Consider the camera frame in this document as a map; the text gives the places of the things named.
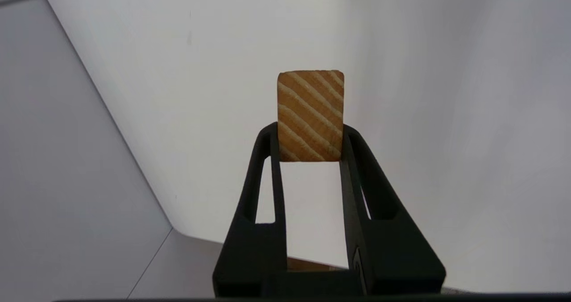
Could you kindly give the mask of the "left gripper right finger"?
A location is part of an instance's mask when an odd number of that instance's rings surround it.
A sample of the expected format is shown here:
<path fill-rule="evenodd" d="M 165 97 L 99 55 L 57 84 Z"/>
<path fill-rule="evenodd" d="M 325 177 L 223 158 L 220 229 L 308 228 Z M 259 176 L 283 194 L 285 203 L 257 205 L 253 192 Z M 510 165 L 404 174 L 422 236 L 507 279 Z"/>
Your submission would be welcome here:
<path fill-rule="evenodd" d="M 446 271 L 363 136 L 344 126 L 340 161 L 345 245 L 367 295 L 439 294 Z"/>

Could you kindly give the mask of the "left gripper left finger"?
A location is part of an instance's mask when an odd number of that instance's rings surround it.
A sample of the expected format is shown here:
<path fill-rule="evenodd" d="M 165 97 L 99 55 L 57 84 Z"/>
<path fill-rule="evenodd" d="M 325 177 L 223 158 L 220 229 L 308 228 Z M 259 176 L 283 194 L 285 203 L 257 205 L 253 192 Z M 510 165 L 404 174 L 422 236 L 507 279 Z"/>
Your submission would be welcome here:
<path fill-rule="evenodd" d="M 275 220 L 256 223 L 267 158 L 271 163 Z M 277 123 L 271 123 L 257 135 L 234 218 L 213 272 L 217 298 L 259 297 L 265 280 L 287 269 L 285 215 Z"/>

